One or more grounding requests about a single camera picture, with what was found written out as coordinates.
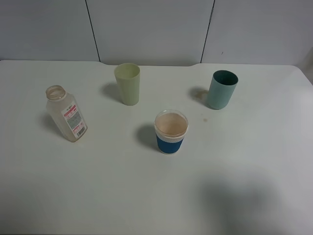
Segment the blue sleeved glass cup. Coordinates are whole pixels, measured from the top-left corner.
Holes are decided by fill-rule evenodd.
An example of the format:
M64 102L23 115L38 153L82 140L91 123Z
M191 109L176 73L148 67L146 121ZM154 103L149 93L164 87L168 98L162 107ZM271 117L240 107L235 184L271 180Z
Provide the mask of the blue sleeved glass cup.
M164 154L175 154L181 147L188 127L188 119L180 111L161 111L154 121L159 150Z

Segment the translucent plastic drink bottle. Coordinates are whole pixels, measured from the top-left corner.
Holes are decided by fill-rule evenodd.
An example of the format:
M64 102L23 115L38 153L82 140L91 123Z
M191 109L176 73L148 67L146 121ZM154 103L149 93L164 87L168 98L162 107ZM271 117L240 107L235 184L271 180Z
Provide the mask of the translucent plastic drink bottle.
M54 85L46 89L46 109L62 135L70 142L76 142L87 131L88 126L74 95L62 86Z

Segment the pale green plastic cup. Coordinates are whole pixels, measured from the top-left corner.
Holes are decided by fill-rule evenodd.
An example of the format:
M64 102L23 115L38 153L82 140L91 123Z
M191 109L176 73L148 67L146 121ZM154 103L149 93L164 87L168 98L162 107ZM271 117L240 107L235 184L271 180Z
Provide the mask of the pale green plastic cup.
M118 65L114 76L120 91L122 102L134 106L139 102L140 68L132 63Z

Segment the teal cylindrical cup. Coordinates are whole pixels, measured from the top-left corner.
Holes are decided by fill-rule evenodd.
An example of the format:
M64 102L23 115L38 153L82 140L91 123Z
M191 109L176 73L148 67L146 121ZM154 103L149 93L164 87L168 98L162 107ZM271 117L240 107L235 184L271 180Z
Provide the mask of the teal cylindrical cup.
M226 107L238 81L238 76L230 71L218 70L214 72L207 93L207 106L215 110Z

